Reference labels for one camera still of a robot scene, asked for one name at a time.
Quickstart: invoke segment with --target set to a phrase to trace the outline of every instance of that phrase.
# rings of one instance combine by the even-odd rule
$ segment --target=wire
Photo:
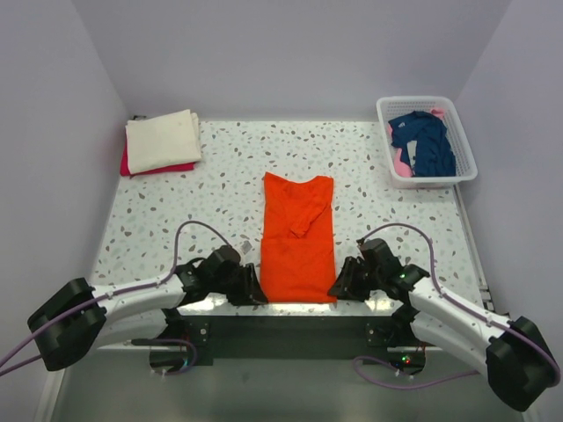
[[[438,279],[436,278],[435,251],[434,251],[434,246],[432,245],[432,239],[426,233],[424,233],[421,229],[419,229],[418,227],[415,227],[411,224],[406,224],[406,223],[403,223],[403,222],[390,222],[388,224],[384,224],[383,226],[380,226],[380,227],[377,227],[377,228],[371,230],[370,233],[368,233],[366,236],[362,237],[362,239],[360,239],[360,240],[365,241],[365,239],[367,239],[368,237],[377,233],[378,231],[383,230],[383,229],[387,229],[389,227],[405,227],[407,229],[414,230],[419,235],[421,235],[422,238],[428,244],[428,249],[430,251],[430,276],[431,276],[431,279],[432,279],[432,283],[434,284],[434,287],[436,289],[436,292],[438,292],[438,294],[442,295],[448,302],[450,302],[454,306],[457,306],[458,308],[460,308],[461,310],[470,314],[471,316],[477,318],[479,321],[482,321],[484,323],[488,323],[486,317],[480,315],[479,312],[476,312],[475,310],[465,306],[463,303],[461,303],[457,299],[448,295],[448,293],[442,291],[442,287],[440,286],[440,284],[438,283]],[[556,385],[558,385],[560,383],[560,381],[561,381],[561,370],[559,369],[557,362],[555,362],[555,360],[549,355],[549,353],[547,353],[544,349],[542,349],[536,343],[531,341],[529,338],[524,337],[524,335],[520,334],[519,332],[513,330],[512,328],[510,328],[510,327],[508,327],[504,324],[497,323],[496,321],[491,321],[490,324],[495,328],[498,328],[500,330],[504,330],[505,332],[508,332],[512,336],[518,338],[519,340],[524,342],[526,345],[531,347],[535,352],[537,352],[545,361],[547,361],[547,363],[549,363],[549,365],[553,368],[553,371],[555,372],[555,381],[553,382],[551,387],[555,387]]]
[[[176,271],[176,266],[178,265],[179,236],[182,232],[182,229],[184,227],[186,227],[188,224],[197,224],[197,225],[200,225],[202,227],[205,227],[206,229],[211,230],[221,240],[223,240],[223,242],[225,244],[230,246],[229,241],[225,237],[223,237],[223,235],[221,233],[219,233],[216,229],[214,229],[210,225],[206,224],[205,222],[199,222],[197,220],[188,220],[186,222],[182,222],[178,226],[178,228],[176,229],[176,234],[174,236],[174,258],[173,258],[173,261],[172,261],[172,266],[170,268],[170,271],[164,276],[164,278],[161,279],[158,282],[155,281],[155,282],[151,282],[151,283],[145,283],[145,284],[142,284],[142,285],[139,285],[139,286],[125,287],[125,288],[117,289],[113,292],[113,296],[124,295],[126,293],[131,293],[131,292],[136,292],[138,290],[145,290],[147,288],[156,287],[159,284],[165,284],[169,279],[171,279],[172,276],[174,275],[174,272]],[[42,325],[36,331],[31,333],[21,343],[19,343],[16,347],[14,347],[12,350],[10,350],[0,360],[0,367],[3,367],[11,358],[13,358],[16,354],[18,354],[19,351],[21,351],[21,349],[23,349],[29,343],[34,341],[37,337],[39,337],[43,332],[45,332],[46,330],[51,328],[53,325],[59,323],[60,321],[62,321],[63,319],[65,319],[67,317],[70,317],[71,315],[76,314],[77,312],[80,312],[83,309],[86,309],[86,308],[88,308],[88,307],[90,307],[90,306],[92,306],[92,305],[94,305],[98,302],[104,301],[105,299],[108,299],[108,298],[109,298],[108,295],[101,295],[101,296],[98,296],[98,297],[94,297],[93,299],[90,299],[89,301],[86,301],[86,302],[82,302],[82,303],[78,304],[77,306],[70,308],[70,309],[64,311],[63,313],[61,313],[60,315],[56,316],[55,318],[53,318],[52,320],[50,320],[46,324]],[[31,358],[29,360],[24,360],[22,362],[19,362],[18,364],[14,365],[12,367],[9,367],[8,369],[5,369],[4,371],[0,372],[0,376],[9,374],[11,371],[19,369],[20,367],[23,367],[24,365],[28,365],[32,362],[35,362],[39,358],[40,358],[40,355],[34,356],[33,358]]]
[[[0,371],[0,376],[7,375],[10,372],[15,371],[16,369],[20,369],[21,367],[24,367],[25,365],[29,365],[30,363],[33,363],[33,362],[35,362],[36,360],[39,360],[39,359],[41,359],[40,354],[33,356],[32,358],[22,360],[21,362],[17,363],[16,365],[11,366],[11,367],[5,369],[4,371]]]
[[[194,356],[192,356],[192,359],[187,363],[184,364],[184,366],[179,369],[178,371],[172,371],[172,372],[168,372],[166,370],[164,370],[162,372],[163,375],[181,375],[186,373],[187,371],[189,371],[192,367],[194,367],[195,362],[197,361],[197,349],[195,348],[195,346],[187,341],[187,340],[182,340],[179,338],[155,338],[153,340],[150,340],[149,342],[152,345],[155,346],[160,346],[162,344],[174,344],[174,345],[183,345],[186,346],[186,349],[189,347],[190,349],[192,349],[192,353],[194,354]]]
[[[376,384],[380,387],[385,387],[386,389],[399,389],[402,391],[408,391],[408,390],[413,390],[413,389],[425,389],[428,387],[432,387],[433,385],[438,385],[438,384],[442,384],[443,382],[448,382],[448,381],[453,381],[456,380],[458,378],[464,378],[466,376],[472,376],[472,375],[477,375],[479,372],[477,371],[468,371],[468,372],[462,372],[460,374],[455,374],[455,375],[451,375],[451,376],[446,376],[445,378],[441,378],[439,380],[435,380],[435,381],[431,381],[431,382],[424,382],[422,384],[415,384],[415,385],[397,385],[397,384],[389,384],[388,382],[382,382],[379,380],[376,380],[375,378],[372,378],[369,375],[364,374],[358,367],[359,364],[362,363],[364,360],[370,360],[372,362],[375,363],[379,363],[389,369],[392,369],[393,371],[397,371],[397,369],[391,365],[390,363],[387,363],[384,360],[378,359],[378,358],[374,358],[373,356],[358,356],[357,358],[354,358],[354,360],[352,360],[352,364],[354,365],[354,370],[355,372],[364,380],[366,380],[367,382],[371,382],[372,384]],[[402,372],[398,372],[400,375],[403,376],[410,376],[409,374],[405,374]]]

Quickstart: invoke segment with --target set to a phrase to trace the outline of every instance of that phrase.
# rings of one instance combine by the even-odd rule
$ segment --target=navy blue clothing
[[[443,122],[426,112],[412,112],[389,120],[393,129],[391,145],[402,148],[401,161],[411,168],[406,145],[416,143],[414,176],[430,178],[456,176],[456,156],[446,138],[448,130]]]

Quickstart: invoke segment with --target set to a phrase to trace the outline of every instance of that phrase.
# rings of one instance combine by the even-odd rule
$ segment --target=folded white cloth
[[[189,110],[130,120],[125,130],[131,174],[201,160],[200,122]]]

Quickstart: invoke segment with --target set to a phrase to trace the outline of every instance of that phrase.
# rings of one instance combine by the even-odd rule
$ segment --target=laundry basket
[[[391,146],[391,136],[387,122],[396,117],[418,111],[430,112],[432,108],[445,110],[443,123],[448,129],[446,136],[456,156],[456,176],[446,178],[403,178],[397,174],[393,165],[396,149]],[[473,158],[464,128],[454,104],[445,97],[383,97],[377,101],[377,117],[381,125],[384,153],[391,171],[391,182],[399,189],[418,189],[422,187],[445,187],[477,177],[477,166]]]

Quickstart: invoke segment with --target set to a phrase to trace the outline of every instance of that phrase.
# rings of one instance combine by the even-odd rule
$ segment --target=terrazzo table surface
[[[235,246],[249,241],[246,262],[260,277],[266,171],[296,182],[334,178],[333,231],[336,273],[358,255],[355,239],[387,222],[408,222],[429,234],[436,272],[446,287],[481,304],[478,276],[452,189],[396,190],[375,122],[208,121],[201,123],[204,160],[194,171],[122,178],[90,282],[116,285],[166,272],[173,236],[185,220],[206,222]],[[403,262],[429,268],[428,247],[417,233],[379,232]],[[221,241],[188,225],[180,238],[180,263],[207,257]],[[182,307],[184,315],[388,316],[400,303],[374,292],[365,303],[287,303],[234,307],[223,295]]]

